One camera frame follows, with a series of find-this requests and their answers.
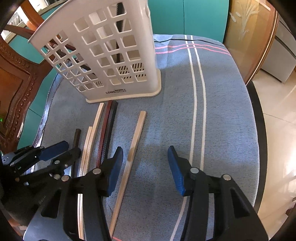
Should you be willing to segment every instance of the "pink stripe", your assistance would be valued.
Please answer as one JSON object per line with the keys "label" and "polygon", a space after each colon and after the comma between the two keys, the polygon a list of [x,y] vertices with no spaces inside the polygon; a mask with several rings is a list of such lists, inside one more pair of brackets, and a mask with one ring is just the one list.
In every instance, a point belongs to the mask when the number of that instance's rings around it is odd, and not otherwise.
{"label": "pink stripe", "polygon": [[118,239],[118,238],[115,238],[115,237],[112,237],[113,239],[115,239],[116,241],[121,241],[120,239]]}
{"label": "pink stripe", "polygon": [[[167,45],[167,46],[162,46],[162,47],[156,47],[155,49],[177,48],[177,47],[186,46],[186,45],[187,44],[181,44],[181,45],[177,45],[177,46]],[[215,49],[220,49],[220,50],[226,51],[228,53],[228,50],[223,49],[223,48],[219,48],[219,47],[215,47],[215,46],[212,46],[212,45],[207,45],[207,44],[188,44],[188,45],[208,46],[208,47],[211,47],[211,48],[215,48]]]}
{"label": "pink stripe", "polygon": [[208,48],[203,48],[203,47],[183,47],[183,48],[179,48],[179,49],[175,49],[175,50],[171,50],[171,51],[156,52],[156,54],[173,53],[173,52],[176,52],[176,51],[181,50],[181,49],[192,49],[192,48],[206,49],[206,50],[209,50],[209,51],[212,51],[212,52],[223,53],[223,54],[227,54],[227,55],[231,56],[231,54],[229,54],[229,53],[225,53],[225,52],[221,52],[221,51],[216,51],[216,50],[212,50],[212,49],[208,49]]}

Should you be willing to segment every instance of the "white stripe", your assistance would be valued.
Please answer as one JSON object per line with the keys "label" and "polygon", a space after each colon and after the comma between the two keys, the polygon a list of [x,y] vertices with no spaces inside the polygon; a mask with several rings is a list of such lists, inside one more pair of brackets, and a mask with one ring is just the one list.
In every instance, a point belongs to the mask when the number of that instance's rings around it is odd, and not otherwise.
{"label": "white stripe", "polygon": [[202,79],[202,93],[203,93],[203,101],[204,101],[204,112],[203,112],[203,121],[202,121],[202,152],[200,157],[200,169],[203,171],[204,169],[204,157],[205,157],[205,126],[207,122],[207,97],[205,92],[205,80],[202,74],[202,66],[200,64],[200,57],[197,53],[197,49],[194,48],[195,54],[197,57],[198,67],[200,69],[200,77]]}
{"label": "white stripe", "polygon": [[[192,164],[193,150],[194,150],[194,138],[195,138],[195,126],[196,126],[197,95],[196,95],[196,82],[195,82],[195,75],[194,75],[194,70],[193,70],[191,52],[190,52],[189,48],[187,50],[188,50],[189,61],[190,61],[190,68],[191,68],[192,81],[193,81],[193,93],[194,93],[193,122],[192,122],[192,131],[191,131],[190,155],[189,155],[189,163]],[[174,240],[174,237],[175,237],[175,234],[177,232],[179,223],[181,221],[181,218],[182,218],[184,210],[185,210],[186,201],[187,201],[187,197],[184,197],[182,207],[181,207],[181,210],[180,210],[180,213],[179,213],[179,217],[178,217],[176,225],[174,227],[172,236],[170,237],[170,241]]]}

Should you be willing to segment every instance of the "basket base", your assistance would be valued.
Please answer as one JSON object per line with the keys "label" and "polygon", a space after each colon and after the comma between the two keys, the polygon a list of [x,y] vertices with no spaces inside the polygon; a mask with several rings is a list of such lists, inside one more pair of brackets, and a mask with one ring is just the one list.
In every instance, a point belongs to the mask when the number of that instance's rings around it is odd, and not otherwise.
{"label": "basket base", "polygon": [[131,99],[131,98],[141,98],[141,97],[153,97],[153,96],[156,96],[161,91],[161,74],[160,74],[159,69],[157,69],[156,71],[157,71],[157,78],[158,78],[158,86],[159,86],[159,88],[153,93],[122,95],[122,96],[115,96],[115,97],[96,99],[96,100],[88,100],[88,99],[86,99],[86,102],[90,103],[90,104],[93,104],[93,103],[105,102],[105,101],[109,101],[109,100],[121,100],[121,99]]}

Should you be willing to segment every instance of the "etched plant design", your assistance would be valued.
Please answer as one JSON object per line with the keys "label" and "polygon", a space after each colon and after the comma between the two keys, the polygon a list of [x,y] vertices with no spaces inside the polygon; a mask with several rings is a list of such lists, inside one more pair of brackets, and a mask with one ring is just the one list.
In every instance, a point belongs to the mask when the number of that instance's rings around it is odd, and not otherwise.
{"label": "etched plant design", "polygon": [[248,0],[247,4],[241,4],[239,1],[237,1],[237,3],[241,6],[241,9],[242,9],[241,14],[238,12],[235,13],[238,17],[242,18],[242,28],[239,35],[239,40],[242,41],[245,34],[249,31],[249,30],[246,30],[246,26],[249,18],[253,14],[258,14],[259,11],[255,10],[258,7],[258,5],[252,4],[251,0]]}

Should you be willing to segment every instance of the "floor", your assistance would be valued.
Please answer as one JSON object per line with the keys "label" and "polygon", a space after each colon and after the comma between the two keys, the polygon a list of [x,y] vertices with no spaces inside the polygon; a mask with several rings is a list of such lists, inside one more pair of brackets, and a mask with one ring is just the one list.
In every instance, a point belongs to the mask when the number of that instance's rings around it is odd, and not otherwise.
{"label": "floor", "polygon": [[286,83],[260,71],[253,79],[268,146],[266,184],[258,216],[271,238],[287,218],[296,197],[296,72]]}

